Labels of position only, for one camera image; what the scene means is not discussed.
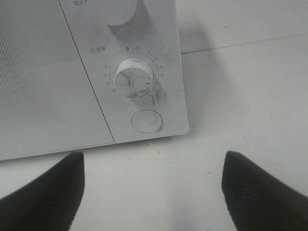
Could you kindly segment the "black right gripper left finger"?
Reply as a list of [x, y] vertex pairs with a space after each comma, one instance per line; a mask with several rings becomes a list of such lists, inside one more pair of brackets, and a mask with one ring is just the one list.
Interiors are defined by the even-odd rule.
[[70, 153], [45, 173], [1, 198], [2, 231], [67, 231], [84, 194], [84, 154]]

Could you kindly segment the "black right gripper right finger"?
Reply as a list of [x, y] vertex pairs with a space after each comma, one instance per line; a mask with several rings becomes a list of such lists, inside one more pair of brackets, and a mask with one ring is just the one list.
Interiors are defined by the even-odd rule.
[[238, 231], [308, 229], [308, 198], [239, 152], [226, 153], [221, 188]]

